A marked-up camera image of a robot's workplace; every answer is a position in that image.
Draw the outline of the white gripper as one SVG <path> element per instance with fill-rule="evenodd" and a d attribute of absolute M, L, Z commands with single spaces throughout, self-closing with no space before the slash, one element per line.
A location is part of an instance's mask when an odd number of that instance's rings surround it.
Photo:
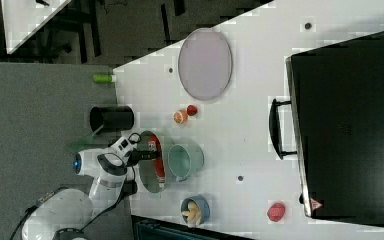
<path fill-rule="evenodd" d="M 134 151 L 137 148 L 137 143 L 125 137 L 120 137 L 111 145 L 111 148 L 124 163 L 128 162 L 129 165 L 136 165 L 140 161 L 150 161 L 161 157 L 161 153 L 158 151 Z"/>

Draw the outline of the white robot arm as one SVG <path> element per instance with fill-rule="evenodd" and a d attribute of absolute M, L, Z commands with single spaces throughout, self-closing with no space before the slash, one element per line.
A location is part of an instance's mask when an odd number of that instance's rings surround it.
<path fill-rule="evenodd" d="M 137 190 L 134 167 L 162 156 L 159 145 L 145 150 L 126 137 L 102 148 L 75 154 L 76 175 L 91 179 L 85 189 L 59 187 L 39 198 L 25 211 L 15 233 L 21 240 L 90 240 L 85 229 Z"/>

